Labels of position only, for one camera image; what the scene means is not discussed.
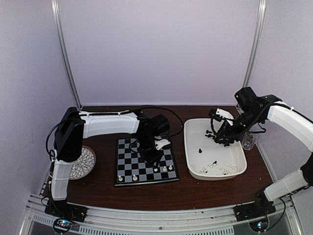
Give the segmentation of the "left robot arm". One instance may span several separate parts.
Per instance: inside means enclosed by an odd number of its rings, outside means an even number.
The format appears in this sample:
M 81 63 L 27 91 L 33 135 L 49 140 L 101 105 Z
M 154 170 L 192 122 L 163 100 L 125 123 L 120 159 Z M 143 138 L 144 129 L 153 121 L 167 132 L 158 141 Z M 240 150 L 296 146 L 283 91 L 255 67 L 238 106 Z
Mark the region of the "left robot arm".
M 169 121 L 164 115 L 150 117 L 143 109 L 90 113 L 79 112 L 75 107 L 68 108 L 55 128 L 51 209 L 59 217 L 66 217 L 70 213 L 70 206 L 64 201 L 67 198 L 70 170 L 81 156 L 83 139 L 107 134 L 133 134 L 139 142 L 140 155 L 155 162 L 163 148 L 171 143 L 165 136 L 169 129 Z

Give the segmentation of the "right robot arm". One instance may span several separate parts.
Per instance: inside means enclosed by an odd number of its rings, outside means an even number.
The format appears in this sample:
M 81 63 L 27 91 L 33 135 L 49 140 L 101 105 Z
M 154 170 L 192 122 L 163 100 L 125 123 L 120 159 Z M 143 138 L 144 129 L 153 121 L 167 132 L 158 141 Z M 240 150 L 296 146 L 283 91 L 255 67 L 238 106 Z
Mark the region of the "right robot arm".
M 225 146 L 233 144 L 239 140 L 240 136 L 249 132 L 253 125 L 264 124 L 266 120 L 269 120 L 288 131 L 312 152 L 313 122 L 307 117 L 272 94 L 257 96 L 251 87 L 241 88 L 234 96 L 241 110 L 237 117 L 233 117 L 231 113 L 220 108 L 209 112 L 212 120 L 222 123 L 219 130 L 213 132 L 216 143 Z M 250 210 L 253 215 L 261 216 L 269 209 L 271 202 L 312 185 L 313 159 L 309 157 L 298 170 L 256 194 L 255 202 L 251 204 Z

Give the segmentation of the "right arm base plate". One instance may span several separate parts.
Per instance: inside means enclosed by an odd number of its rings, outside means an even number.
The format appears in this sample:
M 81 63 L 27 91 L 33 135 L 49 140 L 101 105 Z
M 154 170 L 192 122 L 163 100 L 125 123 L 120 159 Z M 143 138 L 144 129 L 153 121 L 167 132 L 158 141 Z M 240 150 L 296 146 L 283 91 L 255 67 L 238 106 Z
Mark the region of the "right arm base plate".
M 274 205 L 261 208 L 254 203 L 237 205 L 233 209 L 238 222 L 266 216 L 267 214 L 276 212 Z

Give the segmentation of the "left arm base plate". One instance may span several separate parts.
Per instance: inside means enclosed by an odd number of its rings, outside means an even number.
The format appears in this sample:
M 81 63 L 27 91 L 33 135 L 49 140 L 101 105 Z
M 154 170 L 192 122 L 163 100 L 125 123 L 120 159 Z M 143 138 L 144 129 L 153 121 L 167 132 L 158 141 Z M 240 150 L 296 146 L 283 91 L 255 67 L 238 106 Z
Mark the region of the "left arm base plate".
M 87 207 L 69 204 L 67 200 L 49 200 L 45 213 L 69 221 L 84 222 L 87 210 Z

